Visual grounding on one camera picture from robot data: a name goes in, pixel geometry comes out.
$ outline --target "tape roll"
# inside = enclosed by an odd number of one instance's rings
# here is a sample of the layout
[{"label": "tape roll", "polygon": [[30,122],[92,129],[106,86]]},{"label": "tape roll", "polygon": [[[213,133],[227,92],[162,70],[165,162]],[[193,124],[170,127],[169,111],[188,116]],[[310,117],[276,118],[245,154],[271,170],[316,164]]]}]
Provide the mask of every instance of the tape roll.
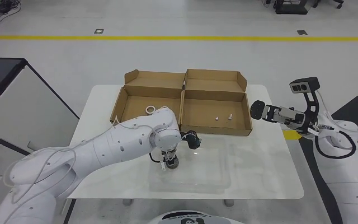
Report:
[{"label": "tape roll", "polygon": [[147,106],[147,108],[145,108],[145,112],[148,115],[151,115],[155,112],[156,108],[154,106]]}]

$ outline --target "open cardboard box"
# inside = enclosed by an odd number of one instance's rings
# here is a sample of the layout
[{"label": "open cardboard box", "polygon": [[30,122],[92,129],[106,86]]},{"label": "open cardboard box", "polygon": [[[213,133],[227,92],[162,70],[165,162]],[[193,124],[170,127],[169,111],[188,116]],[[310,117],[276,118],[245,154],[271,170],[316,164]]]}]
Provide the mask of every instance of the open cardboard box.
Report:
[{"label": "open cardboard box", "polygon": [[117,116],[124,122],[146,116],[149,105],[156,109],[167,106],[184,132],[248,136],[252,123],[246,86],[246,79],[234,71],[188,69],[184,74],[134,70],[125,74],[110,120],[114,122]]},{"label": "open cardboard box", "polygon": [[248,136],[252,123],[246,86],[247,81],[240,72],[188,69],[181,112],[182,131]]},{"label": "open cardboard box", "polygon": [[125,85],[120,90],[110,121],[119,122],[146,116],[145,108],[170,108],[178,121],[181,117],[181,98],[184,73],[146,72],[134,70],[125,74]]}]

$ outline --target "white table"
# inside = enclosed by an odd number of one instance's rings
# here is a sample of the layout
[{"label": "white table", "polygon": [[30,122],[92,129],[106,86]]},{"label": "white table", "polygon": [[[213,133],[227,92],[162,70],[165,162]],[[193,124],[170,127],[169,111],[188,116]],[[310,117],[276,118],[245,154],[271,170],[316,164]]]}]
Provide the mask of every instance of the white table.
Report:
[{"label": "white table", "polygon": [[[84,107],[71,144],[89,139],[110,127],[110,115],[122,86],[95,86]],[[271,104],[266,88],[248,85],[249,104],[262,100]],[[113,164],[86,177],[69,198],[120,199],[299,199],[304,191],[291,154],[278,124],[252,120],[253,131],[248,137],[220,136],[228,146],[227,168],[230,185],[218,191],[182,191],[153,189],[148,170],[154,163],[148,155]],[[213,135],[199,134],[202,142]]]}]

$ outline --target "box lid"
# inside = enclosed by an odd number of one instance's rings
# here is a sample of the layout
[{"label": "box lid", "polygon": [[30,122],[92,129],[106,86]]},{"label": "box lid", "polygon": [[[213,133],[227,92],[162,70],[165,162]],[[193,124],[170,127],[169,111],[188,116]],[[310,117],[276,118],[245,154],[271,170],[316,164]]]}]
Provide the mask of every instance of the box lid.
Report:
[{"label": "box lid", "polygon": [[245,92],[246,79],[237,71],[188,69],[185,90]]},{"label": "box lid", "polygon": [[164,87],[181,90],[184,78],[184,73],[148,72],[136,69],[124,75],[124,86]]}]

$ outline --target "yellow tape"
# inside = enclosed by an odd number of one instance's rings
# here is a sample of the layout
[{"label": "yellow tape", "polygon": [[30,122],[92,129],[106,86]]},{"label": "yellow tape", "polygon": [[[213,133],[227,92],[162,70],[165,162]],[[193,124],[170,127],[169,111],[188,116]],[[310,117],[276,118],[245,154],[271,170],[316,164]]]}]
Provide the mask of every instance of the yellow tape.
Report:
[{"label": "yellow tape", "polygon": [[0,35],[0,40],[266,41],[357,42],[358,36],[32,36]]},{"label": "yellow tape", "polygon": [[283,130],[286,140],[299,140],[300,136],[295,130]]}]

